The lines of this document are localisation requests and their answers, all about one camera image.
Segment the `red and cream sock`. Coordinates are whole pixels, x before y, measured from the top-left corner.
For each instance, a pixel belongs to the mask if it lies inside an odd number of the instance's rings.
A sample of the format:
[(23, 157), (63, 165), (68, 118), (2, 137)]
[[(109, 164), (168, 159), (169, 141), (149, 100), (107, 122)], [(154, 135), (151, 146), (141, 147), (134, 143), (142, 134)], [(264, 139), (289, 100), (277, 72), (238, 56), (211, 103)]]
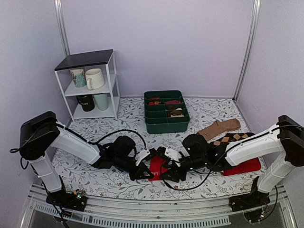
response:
[(160, 175), (161, 172), (165, 173), (168, 169), (162, 167), (162, 162), (164, 159), (162, 159), (159, 156), (155, 156), (154, 158), (151, 159), (150, 161), (150, 172), (154, 175), (153, 178), (149, 179), (149, 181), (160, 181), (162, 180)]

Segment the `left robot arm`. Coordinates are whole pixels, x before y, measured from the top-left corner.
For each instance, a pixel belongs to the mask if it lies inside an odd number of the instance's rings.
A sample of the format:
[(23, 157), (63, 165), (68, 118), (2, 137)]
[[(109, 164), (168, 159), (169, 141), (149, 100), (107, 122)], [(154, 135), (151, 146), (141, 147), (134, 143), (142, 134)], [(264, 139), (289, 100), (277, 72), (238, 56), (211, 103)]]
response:
[(130, 137), (119, 136), (114, 142), (103, 145), (90, 142), (59, 123), (56, 114), (48, 111), (21, 125), (18, 151), (33, 166), (60, 206), (67, 206), (71, 197), (64, 191), (64, 184), (47, 156), (50, 147), (66, 151), (97, 169), (118, 168), (128, 173), (133, 181), (154, 177), (143, 163), (150, 151), (138, 152)]

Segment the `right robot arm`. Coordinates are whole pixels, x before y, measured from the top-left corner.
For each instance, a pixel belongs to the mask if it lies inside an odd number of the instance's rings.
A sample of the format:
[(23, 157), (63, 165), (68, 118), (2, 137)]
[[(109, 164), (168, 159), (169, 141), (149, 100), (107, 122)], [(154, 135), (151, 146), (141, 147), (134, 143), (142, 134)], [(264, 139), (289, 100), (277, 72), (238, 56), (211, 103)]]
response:
[(209, 171), (230, 170), (239, 164), (267, 154), (279, 156), (253, 184), (254, 190), (246, 195), (249, 207), (256, 207), (264, 199), (264, 193), (285, 178), (295, 167), (304, 164), (304, 128), (287, 115), (263, 132), (240, 141), (215, 146), (199, 134), (190, 134), (182, 142), (188, 152), (179, 159), (180, 166), (169, 168), (160, 174), (164, 181), (179, 182), (190, 170), (206, 167)]

